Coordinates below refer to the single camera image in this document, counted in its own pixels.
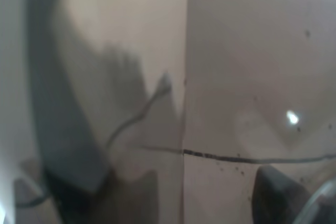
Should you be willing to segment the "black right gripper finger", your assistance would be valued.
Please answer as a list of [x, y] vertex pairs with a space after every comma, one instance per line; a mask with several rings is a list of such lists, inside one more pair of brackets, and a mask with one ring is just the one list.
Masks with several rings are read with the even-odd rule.
[[257, 169], [253, 195], [253, 223], [293, 223], [311, 194], [273, 166]]

